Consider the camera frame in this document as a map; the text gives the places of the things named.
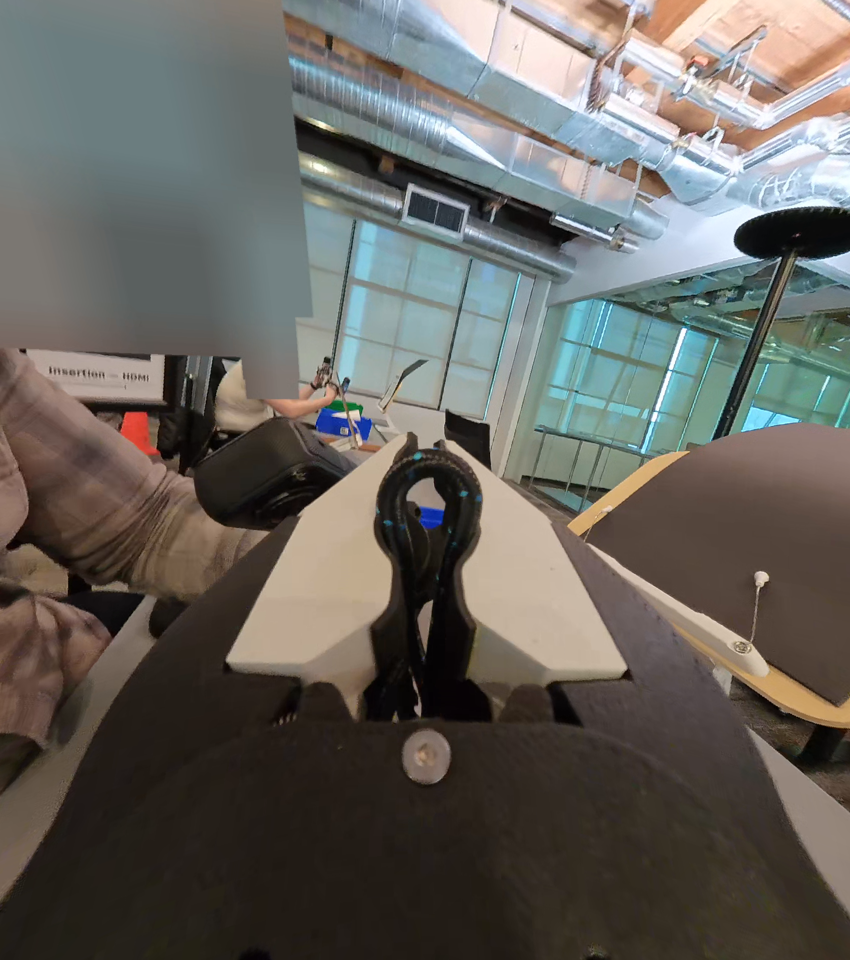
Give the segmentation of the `person's plaid shirt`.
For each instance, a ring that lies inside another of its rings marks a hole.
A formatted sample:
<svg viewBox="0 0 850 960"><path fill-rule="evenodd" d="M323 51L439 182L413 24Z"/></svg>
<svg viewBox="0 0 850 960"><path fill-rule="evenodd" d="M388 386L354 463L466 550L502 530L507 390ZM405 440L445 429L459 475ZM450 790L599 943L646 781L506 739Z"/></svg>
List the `person's plaid shirt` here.
<svg viewBox="0 0 850 960"><path fill-rule="evenodd" d="M28 589L8 560L15 548L33 546L68 570L60 542L69 516L61 508L83 469L111 450L136 449L22 352L0 348L0 794L46 748L61 703L119 630L106 613Z"/></svg>

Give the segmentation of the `person's left forearm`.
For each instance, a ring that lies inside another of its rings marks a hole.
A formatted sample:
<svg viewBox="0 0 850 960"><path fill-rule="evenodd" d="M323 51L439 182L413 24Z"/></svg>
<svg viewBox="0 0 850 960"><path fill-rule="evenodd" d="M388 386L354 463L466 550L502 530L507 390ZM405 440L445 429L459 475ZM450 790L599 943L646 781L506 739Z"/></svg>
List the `person's left forearm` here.
<svg viewBox="0 0 850 960"><path fill-rule="evenodd" d="M92 583L190 602L267 539L201 508L191 479L116 449L83 469L61 534L63 565Z"/></svg>

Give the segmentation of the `orange traffic cone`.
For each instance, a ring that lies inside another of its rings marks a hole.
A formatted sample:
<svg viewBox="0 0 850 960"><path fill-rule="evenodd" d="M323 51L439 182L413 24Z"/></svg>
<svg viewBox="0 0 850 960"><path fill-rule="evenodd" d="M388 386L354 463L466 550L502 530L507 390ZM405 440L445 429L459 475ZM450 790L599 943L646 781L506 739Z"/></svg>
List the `orange traffic cone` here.
<svg viewBox="0 0 850 960"><path fill-rule="evenodd" d="M120 436L148 457L160 456L151 439L149 416L144 411L123 413L119 426Z"/></svg>

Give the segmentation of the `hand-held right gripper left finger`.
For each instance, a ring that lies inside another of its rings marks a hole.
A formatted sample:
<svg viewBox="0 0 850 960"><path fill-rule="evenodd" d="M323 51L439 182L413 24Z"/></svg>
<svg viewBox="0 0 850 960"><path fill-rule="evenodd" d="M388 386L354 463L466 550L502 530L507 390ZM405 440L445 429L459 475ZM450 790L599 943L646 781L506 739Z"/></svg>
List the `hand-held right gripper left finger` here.
<svg viewBox="0 0 850 960"><path fill-rule="evenodd" d="M390 442L302 510L226 658L237 673L305 684L370 684L370 636L391 595L392 568L374 522Z"/></svg>

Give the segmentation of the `blue desk bin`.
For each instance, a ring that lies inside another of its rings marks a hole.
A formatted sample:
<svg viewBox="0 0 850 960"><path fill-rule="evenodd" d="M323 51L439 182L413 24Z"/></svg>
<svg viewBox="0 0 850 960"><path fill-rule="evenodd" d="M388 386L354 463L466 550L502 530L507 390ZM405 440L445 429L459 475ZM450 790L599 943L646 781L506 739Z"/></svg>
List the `blue desk bin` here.
<svg viewBox="0 0 850 960"><path fill-rule="evenodd" d="M369 439L372 425L371 419L363 414L361 404L337 400L319 411L314 429L336 438L349 438L355 434L364 443Z"/></svg>

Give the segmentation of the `black wood-edged board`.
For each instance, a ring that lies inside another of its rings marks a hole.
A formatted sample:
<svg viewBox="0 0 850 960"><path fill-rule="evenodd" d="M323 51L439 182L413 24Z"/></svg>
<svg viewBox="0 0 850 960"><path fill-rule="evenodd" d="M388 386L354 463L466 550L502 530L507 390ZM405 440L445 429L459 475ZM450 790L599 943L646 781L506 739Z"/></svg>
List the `black wood-edged board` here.
<svg viewBox="0 0 850 960"><path fill-rule="evenodd" d="M659 456L568 527L753 641L769 674L717 666L850 730L850 429L788 424Z"/></svg>

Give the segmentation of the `black desk lamp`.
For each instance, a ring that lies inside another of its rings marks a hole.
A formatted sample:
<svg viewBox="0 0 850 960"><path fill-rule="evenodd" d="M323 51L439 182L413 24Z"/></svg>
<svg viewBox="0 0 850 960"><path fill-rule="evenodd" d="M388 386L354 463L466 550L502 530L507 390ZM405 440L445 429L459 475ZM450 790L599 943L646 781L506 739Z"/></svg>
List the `black desk lamp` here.
<svg viewBox="0 0 850 960"><path fill-rule="evenodd" d="M401 390L407 378L417 372L422 366L425 366L428 362L429 361L425 358L415 359L396 374L395 378L379 398L378 409L382 414L385 414L389 410L389 407L394 402L399 390Z"/></svg>

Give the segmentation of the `white ceiling vent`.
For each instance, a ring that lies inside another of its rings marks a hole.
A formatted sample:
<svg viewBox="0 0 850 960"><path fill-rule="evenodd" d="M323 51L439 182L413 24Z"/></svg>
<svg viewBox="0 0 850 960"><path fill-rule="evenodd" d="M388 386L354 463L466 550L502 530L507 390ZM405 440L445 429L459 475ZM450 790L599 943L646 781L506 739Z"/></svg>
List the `white ceiling vent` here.
<svg viewBox="0 0 850 960"><path fill-rule="evenodd" d="M470 206L466 202L410 183L406 187L400 222L410 229L461 243L469 214Z"/></svg>

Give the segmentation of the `black floor lamp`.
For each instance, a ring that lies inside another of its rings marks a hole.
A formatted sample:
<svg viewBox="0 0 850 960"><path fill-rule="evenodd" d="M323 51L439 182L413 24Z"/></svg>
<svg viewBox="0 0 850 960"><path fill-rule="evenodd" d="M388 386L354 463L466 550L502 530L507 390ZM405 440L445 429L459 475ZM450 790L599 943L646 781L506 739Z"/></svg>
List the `black floor lamp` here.
<svg viewBox="0 0 850 960"><path fill-rule="evenodd" d="M719 416L713 440L731 434L746 388L801 259L821 260L850 252L850 210L813 205L767 212L742 223L733 243L753 259L774 259L776 268Z"/></svg>

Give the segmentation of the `silver ceiling duct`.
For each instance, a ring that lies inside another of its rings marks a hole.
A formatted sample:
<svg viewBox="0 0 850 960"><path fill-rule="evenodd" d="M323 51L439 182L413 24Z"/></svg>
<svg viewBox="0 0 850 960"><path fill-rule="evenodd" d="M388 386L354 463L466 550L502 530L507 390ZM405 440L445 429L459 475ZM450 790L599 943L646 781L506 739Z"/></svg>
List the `silver ceiling duct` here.
<svg viewBox="0 0 850 960"><path fill-rule="evenodd" d="M303 151L299 151L298 162L303 192L313 202L323 198L367 219L420 234L448 247L459 247L489 261L509 263L558 284L568 282L575 274L575 258L559 247L475 219L467 208L462 211L463 224L459 231L420 219L408 220L406 191Z"/></svg>
<svg viewBox="0 0 850 960"><path fill-rule="evenodd" d="M637 146L587 111L595 61L509 2L283 2L299 116L575 222L653 240Z"/></svg>

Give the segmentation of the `black high-back chair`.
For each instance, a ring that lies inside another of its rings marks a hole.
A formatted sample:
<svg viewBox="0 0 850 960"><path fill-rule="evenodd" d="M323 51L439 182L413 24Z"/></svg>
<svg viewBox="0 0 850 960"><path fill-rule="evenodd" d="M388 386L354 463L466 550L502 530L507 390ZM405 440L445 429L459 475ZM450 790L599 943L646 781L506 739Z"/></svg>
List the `black high-back chair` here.
<svg viewBox="0 0 850 960"><path fill-rule="evenodd" d="M451 410L445 411L444 439L459 445L485 468L491 468L491 427Z"/></svg>

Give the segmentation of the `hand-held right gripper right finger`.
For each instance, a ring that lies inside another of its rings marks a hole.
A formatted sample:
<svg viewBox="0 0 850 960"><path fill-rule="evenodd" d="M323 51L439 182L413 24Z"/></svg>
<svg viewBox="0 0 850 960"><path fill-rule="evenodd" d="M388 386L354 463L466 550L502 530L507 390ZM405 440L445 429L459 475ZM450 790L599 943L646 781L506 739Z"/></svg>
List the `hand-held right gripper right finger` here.
<svg viewBox="0 0 850 960"><path fill-rule="evenodd" d="M546 517L479 478L479 538L462 568L476 630L465 676L511 687L618 680L626 663Z"/></svg>

